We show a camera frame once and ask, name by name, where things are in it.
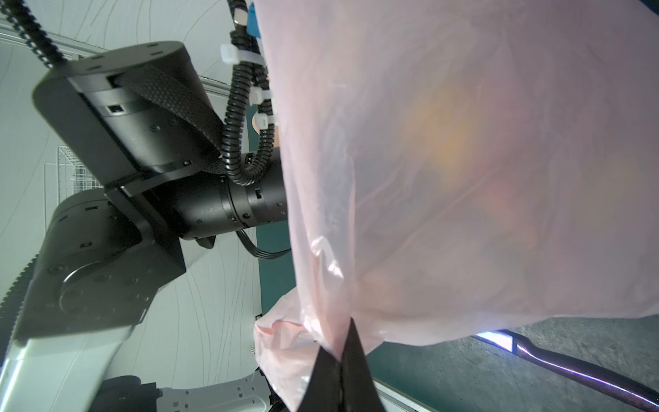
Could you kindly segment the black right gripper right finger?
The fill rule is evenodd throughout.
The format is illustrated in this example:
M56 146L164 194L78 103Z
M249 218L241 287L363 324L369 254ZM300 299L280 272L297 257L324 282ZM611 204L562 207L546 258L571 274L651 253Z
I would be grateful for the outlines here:
M385 412L353 320L341 360L341 388L341 411Z

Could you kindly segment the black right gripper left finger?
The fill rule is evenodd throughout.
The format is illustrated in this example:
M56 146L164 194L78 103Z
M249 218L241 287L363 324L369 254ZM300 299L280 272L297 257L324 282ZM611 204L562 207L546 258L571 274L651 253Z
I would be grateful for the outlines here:
M342 366L320 348L298 412L339 412L343 410Z

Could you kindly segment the pink plastic bag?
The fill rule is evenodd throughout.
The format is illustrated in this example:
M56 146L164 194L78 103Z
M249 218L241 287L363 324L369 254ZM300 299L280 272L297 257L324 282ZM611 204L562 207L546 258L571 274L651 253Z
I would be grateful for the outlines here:
M658 312L658 17L640 1L258 1L295 288L257 362Z

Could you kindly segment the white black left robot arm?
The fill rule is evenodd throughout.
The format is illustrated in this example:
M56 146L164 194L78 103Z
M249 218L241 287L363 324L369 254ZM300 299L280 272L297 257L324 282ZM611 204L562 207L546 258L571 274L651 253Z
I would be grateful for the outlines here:
M105 379L158 291L186 271L181 244L284 221L274 131L241 150L262 57L242 51L228 117L185 46L162 41L54 65L33 102L99 187L67 197L1 304L4 411L155 411L162 393Z

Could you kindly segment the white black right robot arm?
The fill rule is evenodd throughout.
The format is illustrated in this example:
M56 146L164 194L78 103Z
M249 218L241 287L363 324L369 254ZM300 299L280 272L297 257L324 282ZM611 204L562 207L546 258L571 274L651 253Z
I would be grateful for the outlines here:
M159 388L137 376L105 380L91 411L287 411L263 371L222 384L193 389ZM355 324L341 360L319 350L311 380L297 411L384 411Z

